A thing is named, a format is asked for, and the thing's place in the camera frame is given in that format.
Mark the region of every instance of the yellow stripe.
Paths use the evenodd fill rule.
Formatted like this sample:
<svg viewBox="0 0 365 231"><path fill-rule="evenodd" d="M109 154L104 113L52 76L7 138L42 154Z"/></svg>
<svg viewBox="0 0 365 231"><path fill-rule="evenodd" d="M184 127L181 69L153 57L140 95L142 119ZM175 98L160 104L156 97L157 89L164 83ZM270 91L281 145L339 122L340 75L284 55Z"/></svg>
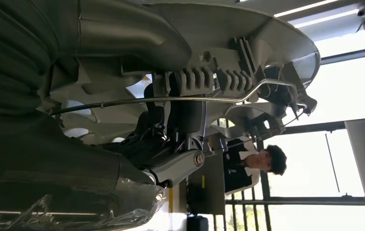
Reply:
<svg viewBox="0 0 365 231"><path fill-rule="evenodd" d="M174 212L174 191L173 189L168 189L168 212Z"/></svg>

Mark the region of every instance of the plastic sheet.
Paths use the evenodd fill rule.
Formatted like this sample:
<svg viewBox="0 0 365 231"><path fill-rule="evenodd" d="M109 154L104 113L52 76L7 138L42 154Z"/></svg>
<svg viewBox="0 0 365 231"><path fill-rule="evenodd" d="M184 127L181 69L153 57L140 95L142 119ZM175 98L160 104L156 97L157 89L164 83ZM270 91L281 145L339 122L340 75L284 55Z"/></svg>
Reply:
<svg viewBox="0 0 365 231"><path fill-rule="evenodd" d="M79 196L88 194L89 200ZM54 200L47 194L25 212L0 211L0 230L36 231L102 231L124 230L147 223L164 204L164 188L140 184L129 179L119 179L115 190L109 194L85 189L74 189L65 201ZM85 203L96 208L97 213L56 212L56 203Z"/></svg>

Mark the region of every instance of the young man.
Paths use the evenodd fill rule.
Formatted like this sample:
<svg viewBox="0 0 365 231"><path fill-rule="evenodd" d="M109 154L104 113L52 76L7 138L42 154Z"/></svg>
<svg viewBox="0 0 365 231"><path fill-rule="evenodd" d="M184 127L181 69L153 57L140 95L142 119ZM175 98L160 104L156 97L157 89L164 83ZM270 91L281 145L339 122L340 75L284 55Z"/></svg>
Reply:
<svg viewBox="0 0 365 231"><path fill-rule="evenodd" d="M260 171L275 175L283 175L286 171L287 157L276 145L258 152L249 138L240 137L229 141L227 146L228 151L223 153L226 195L256 185Z"/></svg>

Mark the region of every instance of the metal tube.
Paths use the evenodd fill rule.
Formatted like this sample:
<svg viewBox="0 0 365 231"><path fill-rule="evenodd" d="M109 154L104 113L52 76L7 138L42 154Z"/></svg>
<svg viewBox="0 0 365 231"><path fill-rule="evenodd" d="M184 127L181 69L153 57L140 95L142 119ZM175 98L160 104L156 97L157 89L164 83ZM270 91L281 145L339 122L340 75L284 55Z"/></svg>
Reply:
<svg viewBox="0 0 365 231"><path fill-rule="evenodd" d="M205 101L205 102L219 102L219 103L241 103L244 102L246 99L251 97L256 91L264 84L276 84L282 86L292 87L294 90L294 99L295 102L298 103L298 95L297 95L297 88L295 84L290 82L285 82L277 79L263 79L260 81L252 90L249 91L245 96L242 98L237 99L227 99L227 98L214 98L214 97L196 97L196 96L184 96L184 97L150 97L150 98L142 98L142 99L129 99L129 100L117 100L117 101L110 101L110 102L101 102L101 103L90 103L76 107L68 107L57 112L52 112L51 116L67 113L67 112L74 112L84 109L90 108L105 108L123 104L132 104L132 103L147 103L147 102L158 102L158 101Z"/></svg>

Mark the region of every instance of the ceiling light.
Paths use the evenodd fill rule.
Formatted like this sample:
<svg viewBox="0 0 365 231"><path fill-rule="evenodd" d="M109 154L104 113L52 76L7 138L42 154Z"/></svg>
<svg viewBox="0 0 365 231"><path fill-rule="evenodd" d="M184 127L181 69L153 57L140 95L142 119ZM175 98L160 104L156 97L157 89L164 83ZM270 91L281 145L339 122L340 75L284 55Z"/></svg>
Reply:
<svg viewBox="0 0 365 231"><path fill-rule="evenodd" d="M305 27L305 26L311 26L311 25L314 25L314 24L317 24L317 23L326 22L326 21L329 21L329 20L332 20L332 19L341 18L341 17L347 16L347 15L356 14L356 13L358 13L358 9L353 10L353 11L347 11L347 12L344 12L344 13L335 14L335 15L332 15L332 16L324 17L324 18L319 18L319 19L308 21L308 22L305 22L305 23L296 24L296 25L294 25L294 27L295 28L300 28L300 27Z"/></svg>
<svg viewBox="0 0 365 231"><path fill-rule="evenodd" d="M281 17L281 16L285 16L285 15L288 15L288 14L291 14L291 13L296 13L296 12L308 10L308 9L311 9L311 8L314 8L314 7L317 7L317 6L322 6L322 5L325 5L325 4L328 4L328 3L332 3L332 2L335 2L335 1L339 1L339 0L325 0L325 1L320 1L320 2L317 2L317 3L310 4L310 5L307 5L307 6L302 6L302 7L293 9L293 10L289 10L289 11L285 11L285 12L281 12L281 13L276 13L274 15L274 17Z"/></svg>

